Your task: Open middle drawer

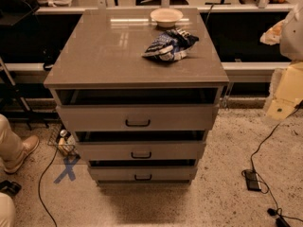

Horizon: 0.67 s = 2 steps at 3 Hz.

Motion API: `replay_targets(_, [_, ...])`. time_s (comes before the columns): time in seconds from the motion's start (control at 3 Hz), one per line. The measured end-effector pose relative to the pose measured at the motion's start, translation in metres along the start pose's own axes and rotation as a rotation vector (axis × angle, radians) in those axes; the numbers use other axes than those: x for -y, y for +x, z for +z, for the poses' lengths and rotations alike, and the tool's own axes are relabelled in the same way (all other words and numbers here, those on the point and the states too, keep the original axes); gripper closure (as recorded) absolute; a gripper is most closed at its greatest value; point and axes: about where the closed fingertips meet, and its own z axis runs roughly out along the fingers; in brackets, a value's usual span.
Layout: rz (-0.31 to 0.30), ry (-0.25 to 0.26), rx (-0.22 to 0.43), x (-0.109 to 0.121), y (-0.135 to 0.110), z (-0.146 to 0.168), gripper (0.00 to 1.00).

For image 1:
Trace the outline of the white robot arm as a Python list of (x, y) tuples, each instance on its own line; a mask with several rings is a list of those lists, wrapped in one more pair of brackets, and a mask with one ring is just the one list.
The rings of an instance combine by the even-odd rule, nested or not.
[(264, 44), (279, 44), (280, 54), (291, 60), (286, 69), (272, 75), (270, 95), (266, 99), (266, 115), (281, 121), (303, 101), (303, 3), (298, 3), (286, 18), (260, 37)]

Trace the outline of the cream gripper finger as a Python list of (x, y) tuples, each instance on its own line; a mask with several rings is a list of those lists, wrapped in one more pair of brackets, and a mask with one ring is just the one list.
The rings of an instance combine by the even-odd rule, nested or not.
[(264, 104), (265, 115), (274, 120), (286, 119), (303, 100), (303, 62), (291, 62), (274, 71)]

